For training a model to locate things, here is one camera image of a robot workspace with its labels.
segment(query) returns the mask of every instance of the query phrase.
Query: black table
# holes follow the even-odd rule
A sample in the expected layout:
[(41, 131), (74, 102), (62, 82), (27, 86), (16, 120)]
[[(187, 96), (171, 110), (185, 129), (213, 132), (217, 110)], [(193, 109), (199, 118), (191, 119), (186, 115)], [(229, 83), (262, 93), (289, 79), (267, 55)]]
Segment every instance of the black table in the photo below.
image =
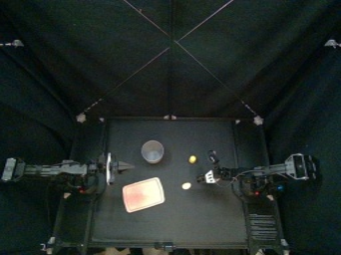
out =
[[(100, 135), (100, 125), (84, 126), (74, 149), (74, 159), (84, 161), (96, 158)], [(151, 139), (158, 140), (166, 149), (164, 158), (158, 164), (148, 164), (142, 157), (142, 146)], [(197, 183), (195, 178), (213, 167), (206, 156), (210, 149), (217, 151), (225, 167), (267, 164), (262, 128), (253, 122), (237, 123), (231, 120), (114, 119), (107, 124), (106, 141), (107, 152), (118, 160), (131, 163), (135, 169), (116, 175), (115, 184), (107, 187), (96, 203), (87, 225), (88, 246), (154, 247), (160, 244), (186, 248), (247, 248), (241, 200), (230, 186)], [(193, 154), (197, 156), (195, 164), (187, 162)], [(166, 202), (128, 213), (123, 187), (152, 177), (162, 181)], [(185, 182), (191, 183), (189, 190), (181, 188)], [(70, 211), (74, 212), (68, 215), (64, 213), (67, 216), (59, 231), (63, 240), (78, 243), (84, 235), (70, 234), (70, 224), (78, 225), (75, 218), (87, 219), (90, 214), (87, 216), (83, 213), (82, 216), (84, 209), (74, 207)]]

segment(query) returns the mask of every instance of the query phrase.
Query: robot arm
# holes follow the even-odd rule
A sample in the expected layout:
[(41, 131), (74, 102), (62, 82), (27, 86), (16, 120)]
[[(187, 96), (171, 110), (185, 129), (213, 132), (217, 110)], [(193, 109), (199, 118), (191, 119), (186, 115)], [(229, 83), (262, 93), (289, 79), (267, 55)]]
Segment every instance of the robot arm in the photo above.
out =
[(225, 168), (219, 167), (219, 160), (213, 150), (209, 151), (209, 160), (214, 169), (197, 178), (198, 182), (217, 183), (219, 180), (235, 181), (243, 176), (269, 176), (271, 174), (285, 174), (296, 180), (316, 179), (316, 165), (310, 155), (292, 154), (285, 163), (254, 168)]
[(102, 193), (106, 185), (112, 185), (115, 173), (134, 168), (132, 165), (111, 160), (102, 155), (98, 161), (79, 164), (72, 160), (63, 160), (53, 165), (28, 165), (20, 158), (8, 158), (1, 182), (16, 182), (21, 178), (49, 178), (66, 191), (84, 194)]

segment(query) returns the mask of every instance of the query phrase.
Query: pink plate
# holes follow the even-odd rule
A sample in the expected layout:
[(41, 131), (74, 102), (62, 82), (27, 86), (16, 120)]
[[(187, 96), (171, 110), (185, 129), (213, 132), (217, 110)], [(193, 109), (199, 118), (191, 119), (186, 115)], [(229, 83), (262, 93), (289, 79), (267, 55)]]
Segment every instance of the pink plate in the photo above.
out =
[(155, 177), (123, 187), (123, 201), (128, 212), (150, 208), (166, 201), (160, 180)]

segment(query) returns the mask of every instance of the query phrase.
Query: black backdrop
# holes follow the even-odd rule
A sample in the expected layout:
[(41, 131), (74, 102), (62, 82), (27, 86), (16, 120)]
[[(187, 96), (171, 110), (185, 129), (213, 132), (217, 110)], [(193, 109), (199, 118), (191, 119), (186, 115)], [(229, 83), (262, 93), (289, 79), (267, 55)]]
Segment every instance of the black backdrop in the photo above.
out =
[[(341, 49), (324, 44), (340, 39), (338, 2), (0, 1), (0, 43), (25, 44), (0, 48), (1, 162), (67, 158), (75, 117), (100, 98), (88, 116), (253, 118), (243, 100), (265, 118), (273, 162), (292, 152), (321, 160), (320, 186), (292, 184), (282, 198), (288, 239), (337, 253)], [(24, 204), (0, 188), (1, 226), (12, 215), (36, 229), (7, 227), (0, 247), (31, 249), (48, 236), (44, 213), (28, 216), (45, 210), (44, 187), (13, 191)]]

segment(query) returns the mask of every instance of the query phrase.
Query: yellow ball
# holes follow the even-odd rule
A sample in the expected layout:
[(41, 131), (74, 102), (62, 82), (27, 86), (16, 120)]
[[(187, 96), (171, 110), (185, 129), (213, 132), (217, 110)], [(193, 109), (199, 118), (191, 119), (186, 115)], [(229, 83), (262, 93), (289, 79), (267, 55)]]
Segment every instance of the yellow ball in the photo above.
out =
[(195, 157), (194, 155), (191, 155), (191, 156), (189, 157), (189, 162), (190, 162), (190, 163), (195, 163), (195, 161), (197, 161), (197, 157)]

